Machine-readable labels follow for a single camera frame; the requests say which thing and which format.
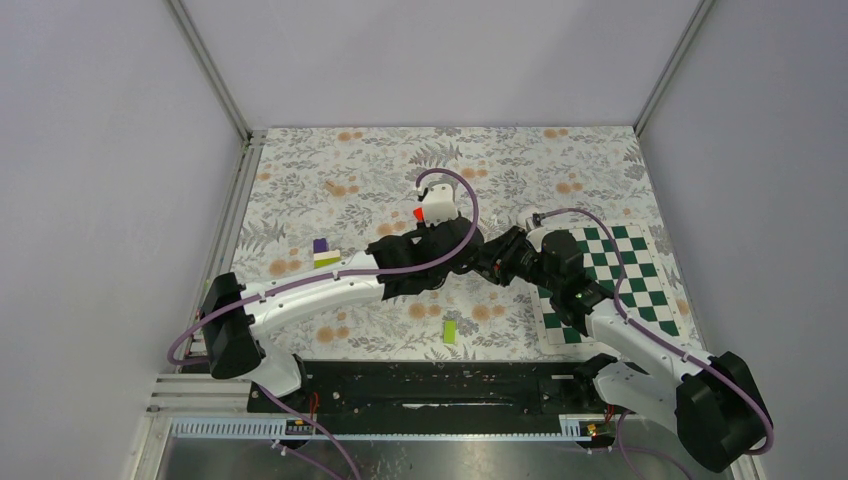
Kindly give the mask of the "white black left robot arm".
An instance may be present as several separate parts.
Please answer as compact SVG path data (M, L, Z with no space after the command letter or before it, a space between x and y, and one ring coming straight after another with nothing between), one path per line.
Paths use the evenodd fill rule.
M483 234L464 217L389 235L338 264L286 278L242 283L217 276L201 304L209 373L263 386L288 411L309 401L310 385L295 354L271 336L289 323L340 307L418 295L466 273Z

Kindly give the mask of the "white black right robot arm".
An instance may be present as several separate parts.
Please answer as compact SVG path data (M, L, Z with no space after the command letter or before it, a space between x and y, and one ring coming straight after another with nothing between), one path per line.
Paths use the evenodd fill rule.
M745 361L686 345L626 309L617 291L586 271L569 231L513 227L479 246L473 266L494 284L519 278L550 292L560 321L622 354L586 362L588 375L573 386L583 410L611 404L632 411L675 434L694 460L717 473L773 446L774 425Z

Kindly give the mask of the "white oval earbud charging case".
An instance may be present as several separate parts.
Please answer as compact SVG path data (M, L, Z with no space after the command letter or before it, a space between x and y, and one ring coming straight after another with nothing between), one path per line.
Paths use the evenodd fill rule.
M517 215L516 224L528 231L538 228L539 213L534 208L525 209Z

